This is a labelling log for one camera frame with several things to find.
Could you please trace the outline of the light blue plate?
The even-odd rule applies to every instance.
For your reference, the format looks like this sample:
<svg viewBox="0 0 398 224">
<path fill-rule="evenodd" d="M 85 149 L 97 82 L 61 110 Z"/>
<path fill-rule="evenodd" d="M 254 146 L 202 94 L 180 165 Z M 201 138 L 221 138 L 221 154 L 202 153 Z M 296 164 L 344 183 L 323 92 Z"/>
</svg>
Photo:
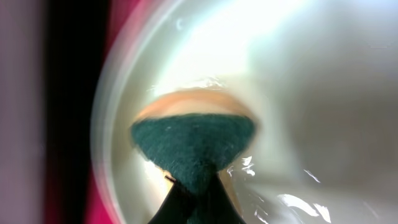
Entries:
<svg viewBox="0 0 398 224">
<path fill-rule="evenodd" d="M 226 90 L 257 117 L 225 171 L 247 223 L 397 222 L 396 1 L 144 1 L 112 44 L 91 155 L 114 223 L 169 189 L 129 133 L 157 97 Z"/>
</svg>

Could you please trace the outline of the green yellow sponge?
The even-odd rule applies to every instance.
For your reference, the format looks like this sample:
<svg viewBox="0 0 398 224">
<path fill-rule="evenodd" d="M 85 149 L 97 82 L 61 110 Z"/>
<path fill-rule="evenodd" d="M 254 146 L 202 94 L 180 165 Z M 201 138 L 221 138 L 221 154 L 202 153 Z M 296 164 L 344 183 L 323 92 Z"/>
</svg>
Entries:
<svg viewBox="0 0 398 224">
<path fill-rule="evenodd" d="M 235 97 L 199 89 L 161 96 L 131 126 L 146 158 L 197 195 L 249 147 L 256 131 L 253 114 Z"/>
</svg>

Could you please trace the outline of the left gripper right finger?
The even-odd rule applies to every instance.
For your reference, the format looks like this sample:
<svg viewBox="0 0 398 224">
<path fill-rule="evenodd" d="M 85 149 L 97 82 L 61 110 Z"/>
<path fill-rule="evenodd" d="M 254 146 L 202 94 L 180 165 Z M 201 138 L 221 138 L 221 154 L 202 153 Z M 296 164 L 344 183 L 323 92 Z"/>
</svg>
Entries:
<svg viewBox="0 0 398 224">
<path fill-rule="evenodd" d="M 245 224 L 231 203 L 218 174 L 214 174 L 195 209 L 195 224 Z"/>
</svg>

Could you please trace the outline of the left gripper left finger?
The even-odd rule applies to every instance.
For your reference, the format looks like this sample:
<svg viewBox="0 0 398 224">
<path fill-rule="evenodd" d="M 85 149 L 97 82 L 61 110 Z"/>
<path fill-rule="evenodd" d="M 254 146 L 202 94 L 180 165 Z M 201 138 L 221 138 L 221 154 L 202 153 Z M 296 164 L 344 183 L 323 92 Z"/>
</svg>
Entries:
<svg viewBox="0 0 398 224">
<path fill-rule="evenodd" d="M 169 180 L 173 186 L 148 224 L 187 224 L 197 206 L 196 196 L 179 181 Z"/>
</svg>

